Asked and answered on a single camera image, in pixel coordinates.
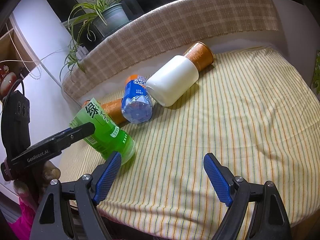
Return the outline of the gloved left hand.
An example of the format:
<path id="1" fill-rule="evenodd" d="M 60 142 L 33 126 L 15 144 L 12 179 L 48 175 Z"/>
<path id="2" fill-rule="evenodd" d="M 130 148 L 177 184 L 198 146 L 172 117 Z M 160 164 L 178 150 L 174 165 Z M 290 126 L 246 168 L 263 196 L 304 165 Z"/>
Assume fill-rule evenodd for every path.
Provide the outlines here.
<path id="1" fill-rule="evenodd" d="M 15 180 L 13 188 L 20 200 L 36 212 L 48 185 L 53 179 L 59 179 L 60 176 L 60 169 L 51 161 L 46 161 L 43 165 L 29 170 L 22 179 Z"/>

